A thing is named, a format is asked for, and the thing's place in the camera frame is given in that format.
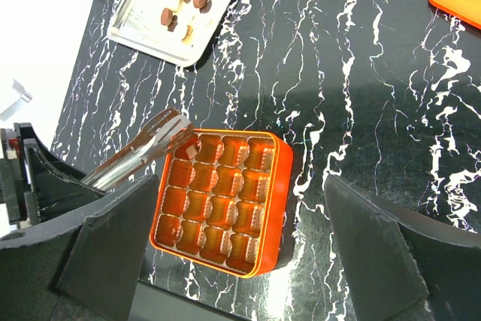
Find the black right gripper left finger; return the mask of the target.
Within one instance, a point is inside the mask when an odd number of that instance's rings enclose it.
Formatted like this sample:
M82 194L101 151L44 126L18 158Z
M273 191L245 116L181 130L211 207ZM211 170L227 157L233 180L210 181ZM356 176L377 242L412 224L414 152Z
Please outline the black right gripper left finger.
M144 176L1 239L3 320L126 320L158 195Z

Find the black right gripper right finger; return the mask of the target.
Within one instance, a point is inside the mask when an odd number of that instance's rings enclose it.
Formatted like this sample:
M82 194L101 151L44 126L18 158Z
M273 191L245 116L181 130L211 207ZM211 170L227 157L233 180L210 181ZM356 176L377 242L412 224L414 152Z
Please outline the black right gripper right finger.
M478 320L480 236L330 175L325 201L359 320Z

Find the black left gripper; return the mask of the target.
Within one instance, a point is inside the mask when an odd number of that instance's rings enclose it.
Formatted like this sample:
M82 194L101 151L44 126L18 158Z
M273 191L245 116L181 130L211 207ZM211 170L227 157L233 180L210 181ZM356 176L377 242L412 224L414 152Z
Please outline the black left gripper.
M11 225L34 226L103 198L85 176L54 156L31 124L1 129L1 203Z

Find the silver metal tongs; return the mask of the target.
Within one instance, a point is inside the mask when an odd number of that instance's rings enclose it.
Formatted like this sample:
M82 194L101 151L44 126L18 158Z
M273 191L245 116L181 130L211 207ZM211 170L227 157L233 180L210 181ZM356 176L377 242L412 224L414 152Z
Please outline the silver metal tongs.
M81 182L101 191L113 189L148 163L183 146L193 132L194 126L187 117L174 108L167 108L149 120L130 143Z

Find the dark square chocolate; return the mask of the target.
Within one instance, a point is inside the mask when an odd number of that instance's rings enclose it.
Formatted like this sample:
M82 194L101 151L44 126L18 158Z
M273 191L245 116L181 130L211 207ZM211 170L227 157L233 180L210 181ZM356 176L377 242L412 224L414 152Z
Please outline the dark square chocolate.
M185 159L192 160L194 159L201 150L201 145L199 144L191 144L188 147L185 147Z

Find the white chocolate piece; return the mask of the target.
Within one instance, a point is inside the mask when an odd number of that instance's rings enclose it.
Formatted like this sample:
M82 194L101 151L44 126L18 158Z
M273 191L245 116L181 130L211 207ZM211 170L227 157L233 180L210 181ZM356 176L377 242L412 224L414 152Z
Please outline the white chocolate piece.
M190 45L192 43L193 39L193 32L194 28L192 26L187 26L186 28L186 34L182 39L182 43L185 45Z

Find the dark round chocolate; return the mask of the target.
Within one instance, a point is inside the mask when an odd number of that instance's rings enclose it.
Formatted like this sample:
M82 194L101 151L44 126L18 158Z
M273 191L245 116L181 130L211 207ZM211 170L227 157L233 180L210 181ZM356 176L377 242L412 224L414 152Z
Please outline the dark round chocolate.
M163 26L169 26L174 18L174 12L170 8L164 8L161 14L161 24Z

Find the white oval chocolate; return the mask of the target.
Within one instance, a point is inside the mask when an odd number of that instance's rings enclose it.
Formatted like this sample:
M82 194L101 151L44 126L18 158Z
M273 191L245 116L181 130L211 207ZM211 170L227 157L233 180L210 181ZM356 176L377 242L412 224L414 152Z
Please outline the white oval chocolate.
M204 29L211 24L212 18L208 14L200 14L195 17L192 24L195 28Z

